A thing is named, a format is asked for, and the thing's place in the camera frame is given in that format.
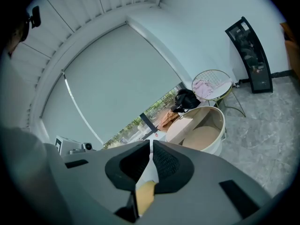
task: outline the round wire table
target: round wire table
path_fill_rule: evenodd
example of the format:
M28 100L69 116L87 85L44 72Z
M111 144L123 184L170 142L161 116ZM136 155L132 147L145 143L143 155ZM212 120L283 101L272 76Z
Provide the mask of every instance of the round wire table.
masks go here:
M208 87L211 88L210 93L205 94L205 89L203 89L204 86L207 86L207 88ZM246 117L244 109L240 104L238 98L235 96L232 88L233 88L233 81L230 78L230 76L227 73L217 69L206 70L199 73L193 79L192 82L192 89L194 94L202 101L204 100L208 101L209 105L210 105L210 101L214 101L216 102L216 105L219 108L218 101L223 100L224 106L226 108L233 108L235 110L238 110L240 113L244 115L244 117ZM232 93L235 99L238 101L241 110L236 107L226 106L224 98L227 97L230 93Z

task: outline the round laundry basket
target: round laundry basket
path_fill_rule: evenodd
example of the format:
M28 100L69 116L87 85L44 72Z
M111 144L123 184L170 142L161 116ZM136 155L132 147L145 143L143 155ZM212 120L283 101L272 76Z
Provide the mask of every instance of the round laundry basket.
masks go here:
M165 140L219 156L226 139L225 117L216 107L195 108L180 116L168 129Z

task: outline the ceiling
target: ceiling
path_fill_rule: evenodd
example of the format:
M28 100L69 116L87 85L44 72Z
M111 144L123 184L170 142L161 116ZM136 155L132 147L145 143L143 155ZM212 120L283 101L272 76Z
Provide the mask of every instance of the ceiling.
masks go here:
M26 40L17 46L12 55L12 65L35 89L49 61L76 31L112 10L147 1L157 4L159 2L159 0L33 0L27 11L31 14L32 8L39 6L42 23L37 28L30 28ZM23 128L29 126L30 109L31 104L26 110Z

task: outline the white device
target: white device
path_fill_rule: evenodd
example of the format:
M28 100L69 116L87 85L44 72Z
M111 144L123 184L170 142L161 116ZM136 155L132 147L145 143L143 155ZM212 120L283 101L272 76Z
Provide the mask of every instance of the white device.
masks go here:
M55 146L62 157L78 152L94 151L89 142L77 142L61 136L56 136Z

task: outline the marble floor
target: marble floor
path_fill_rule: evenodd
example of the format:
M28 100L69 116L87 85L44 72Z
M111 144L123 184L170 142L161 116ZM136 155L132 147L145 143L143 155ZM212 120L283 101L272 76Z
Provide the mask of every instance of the marble floor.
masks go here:
M227 139L221 157L275 196L292 182L300 158L300 85L293 77L273 79L273 93L253 94L245 83L233 92L246 113L225 108ZM239 107L233 94L227 106Z

